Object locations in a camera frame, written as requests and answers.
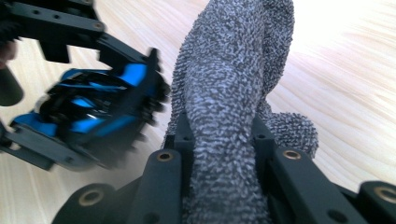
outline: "gray knitted glove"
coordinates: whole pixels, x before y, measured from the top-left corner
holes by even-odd
[[[186,37],[166,133],[175,133],[186,110],[196,143],[184,222],[271,222],[250,144],[256,114],[278,144],[314,155],[313,124],[300,115],[274,114],[265,101],[283,73],[292,28],[290,0],[211,0]]]

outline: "knitted fabric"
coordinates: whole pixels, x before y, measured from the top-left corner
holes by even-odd
[[[312,122],[272,113],[265,100],[282,76],[293,23],[290,0],[211,0],[186,37],[166,132],[185,110],[196,140],[185,223],[271,223],[251,145],[256,114],[279,145],[311,156],[318,148]]]

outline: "wooden surface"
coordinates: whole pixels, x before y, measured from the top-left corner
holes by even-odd
[[[107,31],[140,52],[161,51],[168,83],[178,49],[207,0],[97,1]],[[357,190],[364,180],[396,184],[396,4],[393,0],[298,0],[295,32],[283,78],[270,93],[275,112],[298,112],[319,132],[318,167],[331,181]],[[70,48],[73,63],[47,63],[37,43],[19,42],[9,65],[25,90],[22,102],[0,108],[3,122],[33,108],[68,68],[102,68],[96,52]],[[116,188],[141,175],[158,149],[170,110],[147,127],[149,142],[138,143],[124,170],[95,168],[45,172],[0,155],[0,223],[50,223],[75,190],[94,182]]]

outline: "screw hole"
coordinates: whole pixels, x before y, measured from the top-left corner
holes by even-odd
[[[144,217],[144,223],[145,224],[155,224],[160,222],[160,216],[155,213],[148,213]]]
[[[160,153],[157,156],[158,161],[170,161],[173,159],[173,155],[169,152]]]
[[[300,153],[294,151],[294,150],[286,150],[283,152],[283,156],[290,160],[299,160],[301,158]]]
[[[338,223],[347,223],[347,217],[337,210],[329,210],[327,214],[332,220]]]
[[[396,203],[396,190],[387,187],[376,187],[375,194],[384,201]]]
[[[104,198],[105,194],[101,189],[89,189],[79,197],[79,204],[81,206],[92,206],[99,203]]]

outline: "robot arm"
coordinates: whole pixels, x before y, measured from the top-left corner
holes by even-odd
[[[99,61],[112,67],[66,72],[37,110],[12,121],[15,132],[0,125],[0,149],[45,170],[53,163],[72,170],[93,163],[117,167],[169,92],[157,50],[145,56],[107,34],[92,5],[90,0],[0,1],[0,44],[20,36],[37,39],[45,59],[57,63],[69,63],[68,45],[97,49]],[[5,72],[2,77],[10,81],[2,85],[18,88]]]

